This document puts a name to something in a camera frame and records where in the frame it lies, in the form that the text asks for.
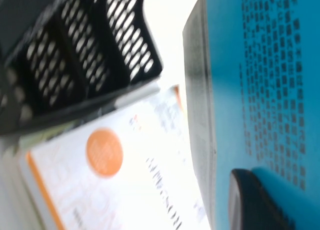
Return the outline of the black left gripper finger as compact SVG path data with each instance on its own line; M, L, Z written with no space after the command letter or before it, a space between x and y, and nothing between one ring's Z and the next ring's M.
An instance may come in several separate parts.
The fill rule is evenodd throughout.
M247 169L233 169L229 176L228 221L230 229L295 229L261 181Z

